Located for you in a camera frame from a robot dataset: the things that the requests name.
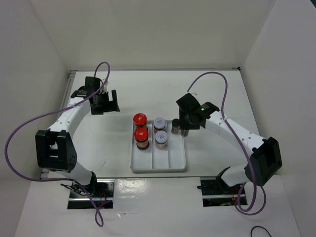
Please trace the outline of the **red lid chili jar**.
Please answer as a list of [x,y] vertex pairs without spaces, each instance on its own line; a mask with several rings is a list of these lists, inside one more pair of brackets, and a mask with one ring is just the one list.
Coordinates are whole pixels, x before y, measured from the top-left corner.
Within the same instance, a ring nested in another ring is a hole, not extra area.
[[135,128],[147,128],[147,116],[144,113],[137,113],[133,117],[133,123],[135,125]]
[[146,150],[149,147],[149,133],[146,128],[140,127],[134,131],[136,146],[141,150]]

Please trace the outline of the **black cap spice bottle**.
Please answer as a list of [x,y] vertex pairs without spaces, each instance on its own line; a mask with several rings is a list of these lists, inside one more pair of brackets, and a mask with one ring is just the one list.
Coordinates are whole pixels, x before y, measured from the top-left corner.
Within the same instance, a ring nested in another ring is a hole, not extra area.
[[184,137],[184,138],[187,137],[188,134],[189,134],[189,130],[188,129],[182,129],[181,132],[180,132],[180,135],[182,137]]
[[172,120],[172,128],[171,133],[172,134],[178,134],[180,128],[180,121],[178,118],[175,118]]

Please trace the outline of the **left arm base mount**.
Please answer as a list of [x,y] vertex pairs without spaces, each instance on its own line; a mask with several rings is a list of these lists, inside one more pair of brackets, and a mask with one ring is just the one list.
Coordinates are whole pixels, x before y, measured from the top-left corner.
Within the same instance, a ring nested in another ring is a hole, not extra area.
[[[88,190],[89,195],[98,208],[113,209],[115,180],[100,179],[97,182],[99,189],[94,192]],[[94,209],[86,193],[77,184],[61,184],[61,186],[70,191],[67,209]]]

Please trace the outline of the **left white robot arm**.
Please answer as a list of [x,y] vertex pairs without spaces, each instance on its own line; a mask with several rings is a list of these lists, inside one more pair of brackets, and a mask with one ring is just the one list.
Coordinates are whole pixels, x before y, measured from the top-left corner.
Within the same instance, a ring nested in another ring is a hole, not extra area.
[[117,92],[108,92],[107,84],[100,78],[86,77],[85,84],[72,93],[66,111],[48,129],[35,135],[38,166],[70,179],[71,189],[89,198],[103,191],[105,185],[79,163],[72,137],[87,114],[119,112]]

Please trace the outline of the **white lid spice jar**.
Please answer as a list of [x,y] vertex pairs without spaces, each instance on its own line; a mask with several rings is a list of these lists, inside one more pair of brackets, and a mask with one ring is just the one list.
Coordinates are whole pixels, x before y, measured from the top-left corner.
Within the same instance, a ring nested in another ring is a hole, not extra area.
[[155,118],[153,122],[153,126],[154,126],[154,133],[157,133],[159,131],[165,131],[166,120],[162,117]]
[[165,149],[168,144],[168,134],[165,131],[158,131],[155,134],[155,143],[158,149]]

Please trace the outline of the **white divided tray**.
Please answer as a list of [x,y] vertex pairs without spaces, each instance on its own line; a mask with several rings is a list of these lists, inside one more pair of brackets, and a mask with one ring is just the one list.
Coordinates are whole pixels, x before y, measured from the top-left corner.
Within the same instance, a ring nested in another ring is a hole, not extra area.
[[136,145],[134,135],[131,143],[130,169],[133,173],[175,173],[184,172],[187,167],[184,139],[179,134],[172,134],[172,121],[166,121],[168,135],[167,146],[156,146],[153,121],[147,121],[149,147],[141,150]]

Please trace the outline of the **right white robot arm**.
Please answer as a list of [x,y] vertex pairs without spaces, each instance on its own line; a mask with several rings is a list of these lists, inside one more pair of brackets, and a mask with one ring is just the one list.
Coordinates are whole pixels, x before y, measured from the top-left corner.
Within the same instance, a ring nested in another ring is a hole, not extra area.
[[279,143],[275,138],[265,139],[248,131],[228,118],[214,104],[200,104],[190,93],[182,96],[176,103],[179,106],[181,130],[207,129],[225,139],[246,156],[246,166],[229,166],[216,176],[218,192],[227,194],[235,185],[247,182],[263,187],[282,167]]

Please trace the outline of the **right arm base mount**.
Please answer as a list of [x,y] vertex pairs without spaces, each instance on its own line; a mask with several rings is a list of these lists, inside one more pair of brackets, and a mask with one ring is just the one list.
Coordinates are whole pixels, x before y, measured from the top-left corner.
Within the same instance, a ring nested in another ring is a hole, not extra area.
[[220,189],[215,178],[201,178],[197,188],[202,194],[203,207],[234,206],[241,184]]

